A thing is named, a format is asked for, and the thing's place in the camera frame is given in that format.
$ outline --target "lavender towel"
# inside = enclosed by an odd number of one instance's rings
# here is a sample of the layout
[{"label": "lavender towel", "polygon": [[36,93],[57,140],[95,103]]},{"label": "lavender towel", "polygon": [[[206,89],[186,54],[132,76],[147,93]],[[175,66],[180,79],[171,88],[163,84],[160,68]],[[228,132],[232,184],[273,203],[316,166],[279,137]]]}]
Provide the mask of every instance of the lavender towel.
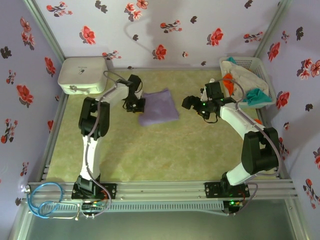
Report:
[{"label": "lavender towel", "polygon": [[179,120],[179,114],[168,88],[154,93],[143,93],[144,113],[139,115],[141,126]]}]

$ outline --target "table surface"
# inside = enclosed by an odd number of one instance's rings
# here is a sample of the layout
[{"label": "table surface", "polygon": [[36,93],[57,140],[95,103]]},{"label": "table surface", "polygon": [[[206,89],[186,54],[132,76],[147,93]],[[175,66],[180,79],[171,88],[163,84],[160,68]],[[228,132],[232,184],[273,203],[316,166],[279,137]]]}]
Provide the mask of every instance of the table surface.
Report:
[{"label": "table surface", "polygon": [[[140,126],[138,114],[126,112],[122,104],[110,111],[110,128],[101,143],[101,181],[189,181],[219,180],[241,161],[243,141],[224,120],[208,124],[194,110],[181,107],[186,96],[200,96],[200,88],[217,70],[118,71],[143,81],[143,91],[168,88],[179,120]],[[108,80],[106,89],[112,86]],[[75,182],[83,161],[83,140],[78,122],[84,98],[70,95],[51,159],[47,181]],[[245,112],[256,119],[254,108]]]}]

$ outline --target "purple wall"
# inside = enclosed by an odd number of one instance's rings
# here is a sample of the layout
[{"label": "purple wall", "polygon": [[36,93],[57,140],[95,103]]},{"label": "purple wall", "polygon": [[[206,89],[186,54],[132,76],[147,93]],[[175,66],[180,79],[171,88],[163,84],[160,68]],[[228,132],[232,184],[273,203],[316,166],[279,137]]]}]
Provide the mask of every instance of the purple wall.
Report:
[{"label": "purple wall", "polygon": [[315,0],[293,1],[260,55],[278,94],[267,116],[278,131],[312,239],[320,236],[319,9]]},{"label": "purple wall", "polygon": [[61,64],[21,0],[0,8],[0,239],[7,239],[35,181],[56,115]]}]

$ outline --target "white plastic basket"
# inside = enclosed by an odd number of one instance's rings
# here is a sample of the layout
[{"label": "white plastic basket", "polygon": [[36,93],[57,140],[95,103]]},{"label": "white plastic basket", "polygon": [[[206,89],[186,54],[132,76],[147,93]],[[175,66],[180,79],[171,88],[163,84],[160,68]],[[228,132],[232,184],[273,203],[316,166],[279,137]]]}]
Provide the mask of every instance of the white plastic basket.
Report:
[{"label": "white plastic basket", "polygon": [[[226,61],[228,58],[229,56],[224,56],[219,59],[222,77],[227,74],[226,70],[222,66],[222,62]],[[257,75],[259,78],[263,79],[268,84],[269,97],[272,99],[271,102],[262,102],[252,106],[249,106],[247,102],[239,102],[239,107],[243,109],[244,108],[260,109],[265,107],[266,105],[275,104],[277,100],[276,93],[270,82],[270,79],[268,77],[268,74],[266,72],[263,62],[257,57],[249,57],[249,56],[233,56],[233,59],[235,60],[237,65],[250,70],[251,72]],[[224,92],[226,97],[229,97],[229,92],[226,87],[224,87]]]}]

